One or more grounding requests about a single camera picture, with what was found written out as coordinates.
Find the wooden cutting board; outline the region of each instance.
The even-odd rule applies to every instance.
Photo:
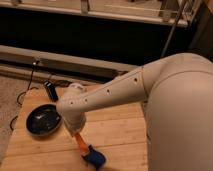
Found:
[[[57,89],[59,96],[64,91]],[[82,160],[75,140],[63,124],[45,139],[33,138],[27,132],[27,116],[43,104],[51,104],[45,90],[28,91],[0,170],[94,171]],[[100,171],[148,170],[146,127],[140,103],[90,111],[86,116],[81,135],[107,158]]]

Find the black frying pan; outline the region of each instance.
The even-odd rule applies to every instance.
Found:
[[[27,130],[34,136],[46,136],[53,133],[61,123],[56,106],[46,104],[34,109],[26,121]]]

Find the wooden table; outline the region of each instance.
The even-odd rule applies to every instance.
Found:
[[[64,89],[57,89],[60,96]],[[51,103],[45,90],[25,96],[1,171],[94,171],[84,162],[64,125],[45,139],[33,138],[25,128],[28,114]],[[87,112],[81,135],[107,158],[101,171],[147,171],[146,130],[139,103]]]

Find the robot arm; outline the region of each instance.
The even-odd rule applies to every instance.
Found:
[[[85,92],[71,85],[57,104],[70,132],[79,132],[84,112],[147,101],[149,171],[213,170],[213,65],[189,53],[139,67]]]

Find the metal bar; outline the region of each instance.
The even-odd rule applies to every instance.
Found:
[[[168,22],[172,16],[172,7],[174,6],[174,0],[166,0],[166,4],[163,11],[163,21]]]
[[[97,12],[97,11],[88,11],[88,14],[85,15],[85,14],[82,14],[81,10],[77,10],[77,9],[47,7],[47,6],[30,5],[30,4],[24,4],[24,3],[19,4],[18,6],[12,6],[11,3],[0,2],[0,6],[6,7],[6,8],[24,9],[24,10],[41,11],[41,12],[53,12],[53,13],[59,13],[59,14],[88,16],[88,17],[95,17],[95,18],[141,22],[141,23],[148,23],[148,24],[172,25],[174,23],[174,19],[171,19],[169,22],[163,22],[161,17],[152,18],[152,17],[122,15],[122,14]],[[179,20],[178,26],[187,27],[188,23],[184,20]]]
[[[89,0],[81,0],[81,13],[88,14],[90,10]]]
[[[97,59],[82,58],[82,57],[76,57],[76,56],[70,56],[70,55],[62,55],[62,54],[42,52],[37,50],[15,48],[15,47],[3,46],[3,45],[0,45],[0,54],[1,53],[8,54],[10,56],[16,55],[17,58],[20,58],[20,59],[21,59],[21,56],[24,56],[24,57],[30,57],[30,58],[40,58],[40,59],[54,60],[54,61],[60,61],[60,62],[67,62],[67,63],[90,66],[90,67],[112,69],[117,71],[131,71],[135,69],[136,67],[138,67],[136,65],[123,64],[118,62],[109,62],[109,61],[103,61],[103,60],[97,60]]]
[[[28,68],[23,67],[13,67],[11,65],[0,65],[0,75],[6,76],[6,77],[12,77],[12,78],[19,78],[19,79],[29,79],[29,75],[31,73],[31,70]],[[71,75],[62,75],[58,73],[48,73],[47,71],[41,71],[37,70],[33,74],[33,80],[37,82],[44,83],[44,81],[47,80],[48,77],[51,76],[51,81],[57,81],[57,80],[67,80],[70,82],[76,82],[83,85],[96,85],[97,83],[103,83],[102,81],[94,80],[94,79],[84,79],[76,76]]]

